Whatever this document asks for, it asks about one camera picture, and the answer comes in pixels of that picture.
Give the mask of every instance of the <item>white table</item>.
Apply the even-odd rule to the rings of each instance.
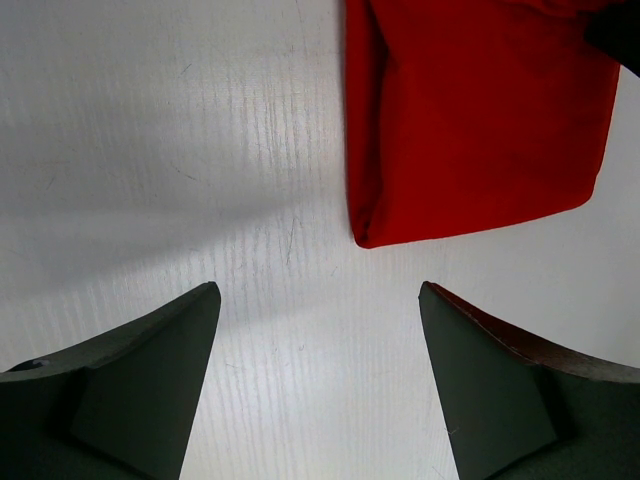
[[[427,279],[640,366],[640,81],[621,78],[586,206],[364,251],[345,206],[340,5],[0,3],[0,370],[215,280],[184,479],[455,479]]]

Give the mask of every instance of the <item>tabletop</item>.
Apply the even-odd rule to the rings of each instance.
[[[417,296],[640,366],[640,81],[571,212],[358,248],[338,0],[0,4],[0,371],[205,281],[182,478],[457,478]]]

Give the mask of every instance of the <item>red fabric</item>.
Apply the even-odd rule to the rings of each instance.
[[[349,214],[365,248],[586,202],[619,65],[582,39],[611,0],[346,0]]]

